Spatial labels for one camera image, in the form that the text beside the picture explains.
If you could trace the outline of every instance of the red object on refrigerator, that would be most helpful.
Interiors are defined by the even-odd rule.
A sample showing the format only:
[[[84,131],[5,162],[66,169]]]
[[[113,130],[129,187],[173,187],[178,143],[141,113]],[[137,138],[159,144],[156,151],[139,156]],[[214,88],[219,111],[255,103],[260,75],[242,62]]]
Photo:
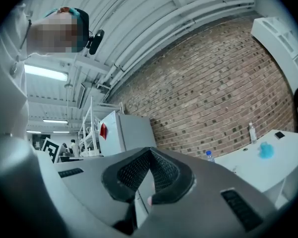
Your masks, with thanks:
[[[100,127],[100,133],[99,135],[102,136],[106,140],[106,125],[103,123]]]

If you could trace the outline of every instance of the white shirt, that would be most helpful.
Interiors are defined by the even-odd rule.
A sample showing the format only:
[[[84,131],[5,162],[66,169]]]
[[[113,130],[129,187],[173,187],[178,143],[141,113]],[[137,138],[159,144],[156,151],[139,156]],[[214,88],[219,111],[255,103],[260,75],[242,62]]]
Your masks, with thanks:
[[[72,147],[74,156],[78,158],[79,157],[78,146],[75,143],[72,143],[71,147]]]
[[[26,139],[29,107],[26,95],[24,60],[26,41],[19,53],[28,28],[25,5],[16,6],[0,28],[0,134],[11,133]],[[11,68],[19,55],[16,71]]]

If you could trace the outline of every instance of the necklace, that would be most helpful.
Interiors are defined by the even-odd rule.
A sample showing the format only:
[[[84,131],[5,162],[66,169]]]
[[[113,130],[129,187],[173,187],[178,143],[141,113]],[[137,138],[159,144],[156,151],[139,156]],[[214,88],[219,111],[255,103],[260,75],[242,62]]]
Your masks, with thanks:
[[[12,77],[15,77],[15,73],[16,73],[16,70],[17,70],[17,64],[18,64],[18,62],[20,62],[21,50],[22,50],[22,48],[23,48],[24,42],[25,42],[25,40],[26,40],[26,37],[28,36],[28,33],[29,33],[29,30],[30,30],[31,25],[32,25],[32,23],[31,23],[31,19],[29,19],[29,24],[28,24],[28,27],[27,27],[27,29],[26,29],[26,33],[25,33],[24,39],[23,39],[23,41],[22,41],[22,43],[21,43],[21,46],[20,46],[20,48],[19,48],[19,50],[18,50],[18,55],[16,56],[16,58],[15,58],[15,62],[14,62],[13,66],[12,66],[11,69],[10,69],[10,75],[11,75]]]

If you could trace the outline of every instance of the water bottle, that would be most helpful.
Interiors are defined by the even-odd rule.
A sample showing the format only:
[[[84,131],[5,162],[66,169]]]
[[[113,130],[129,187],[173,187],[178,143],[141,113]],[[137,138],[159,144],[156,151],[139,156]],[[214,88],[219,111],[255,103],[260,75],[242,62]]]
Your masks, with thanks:
[[[206,154],[207,154],[207,160],[215,163],[215,160],[214,160],[214,158],[212,156],[212,152],[211,151],[207,151]]]
[[[250,140],[252,141],[252,144],[255,144],[257,141],[257,137],[256,137],[255,127],[252,124],[252,122],[249,123],[249,134],[250,134]]]

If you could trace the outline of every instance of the person in white shirt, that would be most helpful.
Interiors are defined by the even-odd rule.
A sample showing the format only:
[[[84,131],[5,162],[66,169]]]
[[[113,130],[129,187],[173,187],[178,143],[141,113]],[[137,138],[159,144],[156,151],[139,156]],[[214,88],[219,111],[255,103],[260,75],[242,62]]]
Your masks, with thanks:
[[[78,158],[79,157],[78,145],[75,144],[75,140],[74,139],[71,140],[71,147],[72,147],[74,156]]]
[[[88,14],[61,7],[31,23],[16,6],[0,28],[0,134],[26,138],[28,103],[24,60],[29,55],[79,52],[88,43]]]

